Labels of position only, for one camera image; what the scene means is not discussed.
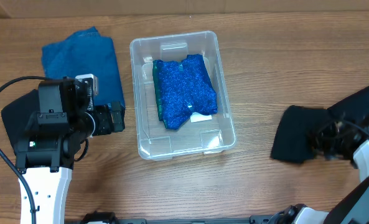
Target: white plastic container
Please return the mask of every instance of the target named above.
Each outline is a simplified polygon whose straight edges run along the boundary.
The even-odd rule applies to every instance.
[[[218,113],[212,115],[210,120],[188,120],[179,130],[169,130],[158,120],[152,61],[179,62],[188,54],[203,55],[213,89],[217,93]],[[198,152],[209,154],[234,146],[236,136],[214,32],[135,39],[130,43],[130,55],[138,148],[143,159],[172,159],[174,156]]]

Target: plastic bin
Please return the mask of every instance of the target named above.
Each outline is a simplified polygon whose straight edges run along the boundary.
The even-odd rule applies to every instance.
[[[212,119],[185,122],[179,130],[169,130],[158,120],[152,61],[181,61],[188,54],[203,55],[217,93],[218,113]],[[217,36],[212,31],[135,39],[130,43],[134,110],[139,154],[143,159],[163,160],[203,152],[222,152],[236,142],[231,119]]]

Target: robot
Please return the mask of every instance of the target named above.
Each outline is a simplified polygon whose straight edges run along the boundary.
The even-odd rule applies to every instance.
[[[119,102],[104,106],[93,105],[93,97],[98,93],[98,82],[92,74],[62,80],[22,77],[0,87],[0,92],[15,82],[28,79],[43,80],[38,87],[40,111],[31,115],[25,131],[13,147],[16,164],[1,149],[0,156],[19,178],[21,224],[64,224],[65,202],[74,162],[85,156],[87,138],[124,129],[124,108]],[[313,148],[323,152],[326,157],[340,154],[360,170],[360,185],[330,212],[313,210],[304,204],[291,205],[274,215],[203,220],[119,220],[113,212],[94,212],[86,215],[82,221],[65,223],[368,223],[369,117],[359,125],[342,119],[325,124],[324,128],[311,134],[311,142]],[[84,152],[75,160],[74,155],[80,150],[81,143],[85,143]]]

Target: wooden table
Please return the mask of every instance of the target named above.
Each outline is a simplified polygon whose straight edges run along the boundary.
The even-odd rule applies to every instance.
[[[369,85],[369,12],[0,19],[0,86],[44,75],[42,46],[91,26],[114,40],[126,129],[90,140],[75,164],[66,218],[94,210],[150,220],[248,217],[296,203],[330,210],[358,185],[346,161],[295,166],[269,154],[288,106],[328,107]],[[199,30],[217,34],[238,144],[221,154],[145,161],[137,151],[129,44]],[[37,83],[3,91],[0,111]],[[1,115],[0,146],[14,160]],[[0,158],[0,223],[19,223],[20,204],[17,178]]]

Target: blue glitter fabric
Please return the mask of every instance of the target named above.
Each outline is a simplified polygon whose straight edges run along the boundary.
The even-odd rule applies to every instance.
[[[158,118],[167,129],[179,129],[193,112],[217,113],[213,90],[201,55],[188,55],[181,62],[155,60],[152,69]]]

